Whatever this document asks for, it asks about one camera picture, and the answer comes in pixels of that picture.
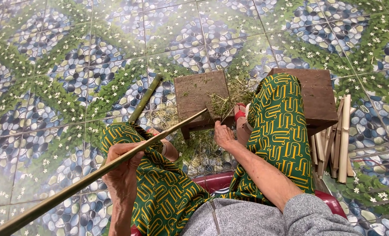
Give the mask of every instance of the hand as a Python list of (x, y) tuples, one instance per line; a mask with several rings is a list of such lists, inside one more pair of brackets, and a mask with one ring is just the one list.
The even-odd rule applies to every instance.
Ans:
[(215, 122), (215, 136), (216, 144), (223, 149), (227, 149), (235, 142), (234, 132), (226, 125), (221, 126), (220, 121)]
[[(139, 143), (117, 143), (110, 147), (107, 154), (106, 164), (112, 162), (114, 159), (132, 150)], [(110, 191), (111, 200), (115, 206), (131, 205), (136, 199), (136, 169), (141, 162), (144, 152), (136, 153), (131, 159), (123, 162), (116, 169), (104, 175), (103, 181)]]

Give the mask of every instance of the zipper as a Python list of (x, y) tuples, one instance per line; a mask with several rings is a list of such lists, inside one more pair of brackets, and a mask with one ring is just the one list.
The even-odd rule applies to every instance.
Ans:
[(215, 204), (213, 203), (213, 200), (210, 201), (210, 204), (212, 205), (212, 208), (213, 208), (213, 212), (212, 212), (212, 215), (213, 215), (213, 221), (215, 221), (215, 226), (216, 226), (216, 231), (218, 233), (218, 235), (220, 234), (220, 229), (219, 229), (219, 225), (218, 225), (218, 218), (216, 217), (216, 212), (215, 212)]

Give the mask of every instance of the patterned trousers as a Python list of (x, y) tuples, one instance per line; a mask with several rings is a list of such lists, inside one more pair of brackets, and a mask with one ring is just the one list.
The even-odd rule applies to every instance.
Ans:
[[(310, 149), (297, 78), (286, 73), (264, 78), (251, 101), (247, 122), (254, 128), (247, 149), (278, 168), (304, 193), (313, 194)], [(134, 123), (116, 123), (103, 130), (101, 149), (107, 157), (108, 149), (115, 143), (140, 142), (151, 137)], [(143, 235), (178, 235), (193, 212), (213, 198), (272, 205), (241, 165), (234, 173), (229, 193), (211, 197), (161, 155), (162, 147), (157, 142), (147, 148), (137, 169), (132, 219)]]

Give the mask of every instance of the wooden stool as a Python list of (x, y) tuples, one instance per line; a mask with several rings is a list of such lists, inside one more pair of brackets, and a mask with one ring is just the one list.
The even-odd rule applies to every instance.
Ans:
[[(176, 89), (177, 113), (179, 121), (198, 113), (210, 104), (211, 96), (216, 93), (223, 98), (228, 98), (228, 88), (223, 71), (214, 71), (197, 75), (178, 77), (174, 79)], [(223, 121), (221, 117), (209, 113), (202, 114), (188, 125), (181, 128), (184, 139), (190, 138), (191, 131), (210, 129), (214, 127), (215, 121), (220, 120), (222, 124), (231, 127), (234, 123), (234, 111)]]
[(269, 75), (277, 73), (293, 75), (301, 83), (308, 136), (323, 131), (339, 121), (334, 103), (330, 71), (273, 68)]

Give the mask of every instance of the sweater sleeve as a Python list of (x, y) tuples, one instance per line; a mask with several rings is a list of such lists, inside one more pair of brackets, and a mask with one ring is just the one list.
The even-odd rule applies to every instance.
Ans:
[(318, 197), (294, 196), (285, 205), (287, 236), (362, 236), (348, 220), (333, 214)]

